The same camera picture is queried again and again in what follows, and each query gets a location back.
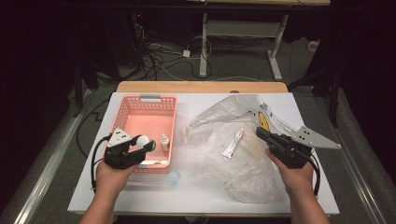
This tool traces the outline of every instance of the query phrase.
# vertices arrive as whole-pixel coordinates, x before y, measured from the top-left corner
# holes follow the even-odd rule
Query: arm
[[[269,149],[265,153],[279,168],[285,183],[290,197],[291,223],[330,223],[314,195],[311,164],[307,163],[302,169],[289,169]]]
[[[114,205],[135,168],[136,165],[126,170],[115,170],[100,162],[96,169],[95,196],[79,223],[113,223]]]

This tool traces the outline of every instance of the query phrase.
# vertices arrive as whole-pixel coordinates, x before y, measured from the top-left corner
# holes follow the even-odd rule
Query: person's left hand
[[[99,162],[96,169],[96,194],[104,193],[112,198],[117,198],[125,187],[128,176],[136,169],[137,165],[125,170],[113,169],[104,162]]]

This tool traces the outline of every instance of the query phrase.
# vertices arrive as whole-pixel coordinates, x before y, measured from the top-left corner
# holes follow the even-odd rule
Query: crumpled plastic
[[[262,109],[257,94],[231,95],[211,106],[181,130],[181,139],[205,155],[207,177],[223,182],[228,195],[242,203],[269,203],[287,196],[278,170],[256,135]],[[235,134],[244,134],[229,160],[221,155]]]

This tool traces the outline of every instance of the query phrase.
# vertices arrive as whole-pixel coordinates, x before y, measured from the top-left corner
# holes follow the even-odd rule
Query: bottle
[[[161,137],[161,149],[163,151],[169,151],[169,138],[163,133]]]

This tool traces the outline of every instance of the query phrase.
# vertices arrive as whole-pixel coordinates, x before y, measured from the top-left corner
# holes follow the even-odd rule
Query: basket
[[[125,95],[122,98],[111,132],[121,128],[131,136],[143,134],[154,140],[157,145],[153,151],[146,153],[146,160],[134,170],[136,173],[169,173],[176,110],[176,96],[137,94]],[[170,141],[168,151],[162,150],[163,134]],[[137,149],[137,146],[130,146],[129,151]]]

